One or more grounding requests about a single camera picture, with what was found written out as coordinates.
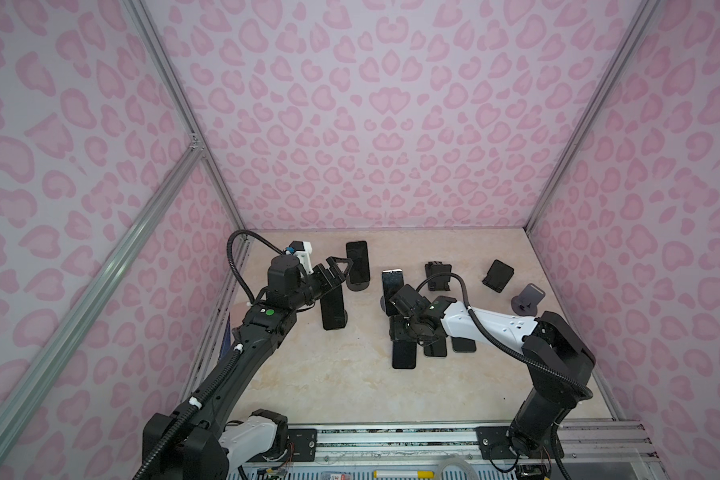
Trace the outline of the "black folding stand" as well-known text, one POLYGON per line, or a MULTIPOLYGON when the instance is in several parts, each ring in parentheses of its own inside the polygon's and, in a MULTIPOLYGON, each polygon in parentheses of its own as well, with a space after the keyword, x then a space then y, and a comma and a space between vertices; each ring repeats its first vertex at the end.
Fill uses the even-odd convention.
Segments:
POLYGON ((509 264, 495 259, 489 267, 482 284, 496 293, 502 293, 508 285, 515 270, 509 264))
POLYGON ((426 285, 429 291, 440 292, 450 290, 450 274, 452 265, 441 261, 430 261, 425 264, 426 285))

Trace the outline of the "yellow white marker pen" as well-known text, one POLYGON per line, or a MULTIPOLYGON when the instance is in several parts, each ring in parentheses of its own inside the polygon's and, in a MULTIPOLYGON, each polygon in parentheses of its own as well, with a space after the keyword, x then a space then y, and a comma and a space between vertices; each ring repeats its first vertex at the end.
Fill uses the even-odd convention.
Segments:
POLYGON ((375 470, 373 479, 414 479, 433 480, 435 473, 430 470, 375 470))

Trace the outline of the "silver-edged black phone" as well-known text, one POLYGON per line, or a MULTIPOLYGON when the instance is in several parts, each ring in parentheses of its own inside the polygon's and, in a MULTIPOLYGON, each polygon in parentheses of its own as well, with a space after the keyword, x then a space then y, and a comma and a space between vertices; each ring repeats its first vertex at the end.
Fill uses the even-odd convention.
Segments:
POLYGON ((381 281, 383 298, 385 301, 390 301, 405 284, 403 270, 384 270, 381 273, 381 281))

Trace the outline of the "right corner aluminium profile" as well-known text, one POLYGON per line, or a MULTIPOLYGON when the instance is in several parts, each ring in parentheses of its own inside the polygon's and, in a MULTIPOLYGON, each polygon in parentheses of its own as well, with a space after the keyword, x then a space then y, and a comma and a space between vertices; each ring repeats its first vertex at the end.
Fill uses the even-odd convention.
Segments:
POLYGON ((605 107, 610 95, 636 55, 645 37, 649 34, 652 24, 660 16, 664 1, 643 0, 625 30, 610 62, 596 84, 592 97, 584 108, 582 115, 572 131, 572 135, 553 168, 544 188, 534 206, 528 221, 523 227, 527 236, 541 223, 542 216, 552 201, 557 187, 562 182, 566 171, 573 163, 581 149, 586 136, 595 125, 598 116, 605 107))

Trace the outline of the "clear plastic tube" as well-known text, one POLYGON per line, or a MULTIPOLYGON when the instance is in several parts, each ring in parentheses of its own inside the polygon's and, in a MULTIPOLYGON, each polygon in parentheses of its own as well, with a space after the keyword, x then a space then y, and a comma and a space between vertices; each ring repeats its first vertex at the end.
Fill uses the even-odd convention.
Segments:
POLYGON ((444 478, 446 470, 450 467, 459 470, 462 474, 466 476, 467 480, 479 479, 479 475, 475 468, 464 458, 459 456, 448 456, 447 458, 440 461, 437 465, 437 468, 434 470, 434 479, 442 480, 444 478))

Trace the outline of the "left corner aluminium profile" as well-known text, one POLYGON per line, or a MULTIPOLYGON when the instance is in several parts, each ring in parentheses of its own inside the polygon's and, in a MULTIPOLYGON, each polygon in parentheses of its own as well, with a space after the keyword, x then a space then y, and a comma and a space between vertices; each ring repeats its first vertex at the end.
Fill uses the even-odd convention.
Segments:
POLYGON ((244 228, 245 222, 242 219, 239 209, 235 205, 231 191, 222 175, 221 168, 193 111, 189 97, 168 55, 165 43, 161 39, 160 32, 149 11, 147 3, 141 0, 125 0, 122 1, 121 4, 130 16, 135 29, 138 31, 138 35, 144 43, 147 56, 153 62, 168 96, 187 134, 192 140, 192 144, 200 151, 201 160, 210 175, 212 185, 220 196, 222 206, 232 220, 233 226, 236 228, 244 228))

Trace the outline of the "left diagonal aluminium strut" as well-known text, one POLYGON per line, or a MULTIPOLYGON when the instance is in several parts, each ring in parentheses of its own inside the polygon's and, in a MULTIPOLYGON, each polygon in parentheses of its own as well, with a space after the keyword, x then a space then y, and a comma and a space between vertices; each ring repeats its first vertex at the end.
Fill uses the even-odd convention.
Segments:
POLYGON ((191 176, 202 149, 189 148, 133 221, 94 279, 0 405, 0 466, 118 288, 168 207, 191 176))

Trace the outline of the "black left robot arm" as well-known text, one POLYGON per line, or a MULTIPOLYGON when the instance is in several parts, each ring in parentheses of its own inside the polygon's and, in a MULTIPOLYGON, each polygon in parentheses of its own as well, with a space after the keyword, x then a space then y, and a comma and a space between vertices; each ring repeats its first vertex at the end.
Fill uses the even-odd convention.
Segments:
POLYGON ((226 355, 171 414, 156 414, 144 427, 136 478, 224 479, 257 456, 286 458, 286 416, 259 409, 237 425, 230 425, 229 417, 295 325, 298 312, 338 292, 351 266, 347 258, 329 257, 306 269, 293 253, 273 258, 267 284, 252 301, 226 355))

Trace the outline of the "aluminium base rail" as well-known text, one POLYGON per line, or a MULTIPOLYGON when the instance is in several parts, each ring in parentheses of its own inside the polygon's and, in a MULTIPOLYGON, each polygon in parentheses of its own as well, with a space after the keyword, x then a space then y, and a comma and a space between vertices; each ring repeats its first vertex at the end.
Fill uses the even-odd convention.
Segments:
POLYGON ((434 470, 448 456, 470 463, 479 478, 664 479, 666 473, 645 429, 635 422, 574 420, 554 426, 534 447, 488 423, 291 425, 316 431, 312 461, 257 456, 230 471, 236 479, 262 479, 270 467, 278 478, 305 479, 320 471, 351 471, 372 478, 375 470, 434 470))

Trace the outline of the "grey round stand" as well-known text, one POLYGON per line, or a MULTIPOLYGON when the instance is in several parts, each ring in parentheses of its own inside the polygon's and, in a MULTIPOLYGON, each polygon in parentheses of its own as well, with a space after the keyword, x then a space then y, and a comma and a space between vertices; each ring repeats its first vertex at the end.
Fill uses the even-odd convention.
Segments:
POLYGON ((545 297, 546 292, 543 289, 529 283, 511 299, 511 309, 517 316, 536 317, 538 307, 545 297))

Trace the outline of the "round stand of back phone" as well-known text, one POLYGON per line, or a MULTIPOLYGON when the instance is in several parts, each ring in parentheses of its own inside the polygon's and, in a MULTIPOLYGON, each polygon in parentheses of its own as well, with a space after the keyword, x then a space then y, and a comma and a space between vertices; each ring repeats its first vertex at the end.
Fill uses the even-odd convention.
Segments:
POLYGON ((369 281, 353 281, 351 278, 348 278, 346 280, 346 286, 352 292, 360 292, 366 290, 369 285, 369 281))

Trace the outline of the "corner aluminium profile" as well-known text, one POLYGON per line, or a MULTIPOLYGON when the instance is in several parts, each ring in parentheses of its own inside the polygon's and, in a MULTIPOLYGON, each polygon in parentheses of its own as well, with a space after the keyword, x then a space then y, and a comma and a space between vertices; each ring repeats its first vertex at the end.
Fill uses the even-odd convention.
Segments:
POLYGON ((200 151, 201 160, 210 175, 212 185, 220 196, 222 206, 232 220, 233 226, 236 228, 244 228, 245 222, 242 219, 239 209, 235 205, 231 191, 222 175, 221 168, 193 111, 189 97, 168 55, 165 43, 161 39, 160 32, 149 11, 147 3, 141 0, 125 0, 122 1, 121 4, 130 16, 135 29, 138 31, 138 35, 144 43, 147 56, 153 62, 168 96, 187 134, 192 140, 192 144, 200 151))
POLYGON ((610 62, 596 84, 592 97, 584 108, 582 115, 572 131, 572 135, 553 168, 544 188, 534 206, 528 221, 523 227, 527 236, 541 223, 542 216, 552 201, 557 187, 562 182, 566 171, 573 163, 581 149, 586 136, 595 125, 598 116, 605 107, 610 95, 636 55, 645 37, 649 34, 652 24, 660 16, 664 1, 643 0, 625 30, 610 62))

